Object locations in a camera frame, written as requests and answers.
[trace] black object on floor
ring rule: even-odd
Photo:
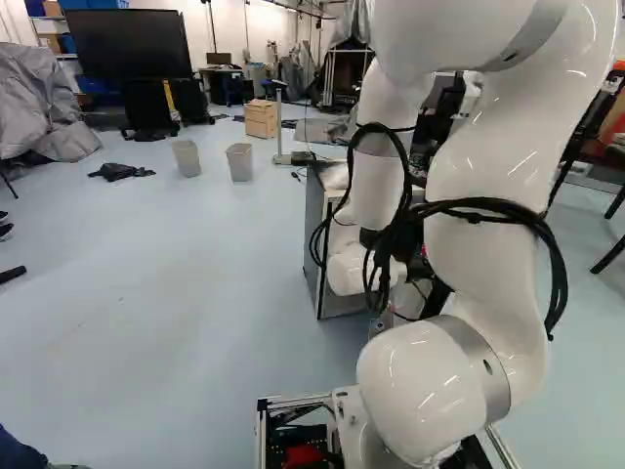
[[[234,122],[245,122],[245,116],[244,115],[236,115],[232,118],[232,120]],[[297,121],[298,119],[288,119],[288,120],[283,120],[282,121],[282,128],[283,129],[295,129],[297,127]]]
[[[154,174],[156,174],[154,171],[145,169],[144,167],[136,168],[135,166],[127,166],[119,163],[105,163],[98,171],[89,173],[87,176],[90,178],[102,176],[107,181],[112,183],[114,181],[119,181],[120,179],[130,178],[131,176],[143,178]]]
[[[283,129],[295,129],[297,128],[297,121],[298,119],[283,120],[282,128]]]
[[[135,142],[158,142],[159,140],[165,140],[167,136],[177,137],[178,131],[164,131],[164,130],[138,130],[134,132],[129,129],[121,129],[121,136],[126,142],[134,140]]]
[[[0,225],[0,241],[4,241],[5,237],[9,235],[12,229],[13,229],[13,223]]]
[[[25,266],[15,267],[14,269],[10,269],[8,271],[0,272],[0,285],[6,283],[7,281],[11,281],[14,278],[21,277],[26,273]]]

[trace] cardboard box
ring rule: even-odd
[[[261,139],[272,139],[277,134],[275,103],[252,100],[245,105],[245,133]]]
[[[63,10],[59,2],[43,2],[43,9],[46,12],[46,17],[62,17]]]
[[[55,54],[62,54],[61,43],[57,34],[39,34],[41,45],[49,47]]]

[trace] blue bin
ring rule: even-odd
[[[83,10],[89,8],[87,0],[59,0],[61,8],[64,10]]]
[[[46,11],[43,8],[43,0],[26,0],[26,10],[30,17],[46,16]]]
[[[107,8],[128,8],[130,2],[128,0],[87,0],[89,8],[107,9]]]
[[[101,78],[88,75],[76,75],[76,83],[83,93],[88,95],[109,95],[118,93],[117,87]]]
[[[61,48],[64,54],[76,54],[76,45],[69,34],[62,34],[59,36],[59,40],[61,41]]]

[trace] shoe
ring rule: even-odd
[[[80,466],[75,464],[50,464],[46,469],[91,469],[88,466]]]
[[[0,241],[6,241],[9,238],[9,233],[13,229],[13,223],[7,223],[6,225],[0,225]]]

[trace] pole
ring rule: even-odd
[[[247,0],[243,0],[243,16],[245,17],[245,44],[247,44],[247,52],[250,52],[250,37],[247,32]]]
[[[492,425],[486,425],[485,430],[488,439],[492,442],[492,445],[495,447],[497,454],[501,458],[501,462],[504,463],[504,467],[506,469],[521,469],[514,455],[501,439],[497,430],[495,430],[495,427],[493,427]]]
[[[215,39],[215,23],[213,22],[213,4],[211,0],[207,1],[208,3],[208,12],[211,17],[211,32],[213,33],[213,52],[217,54],[217,39]]]
[[[277,100],[277,159],[282,160],[282,89],[275,89]]]

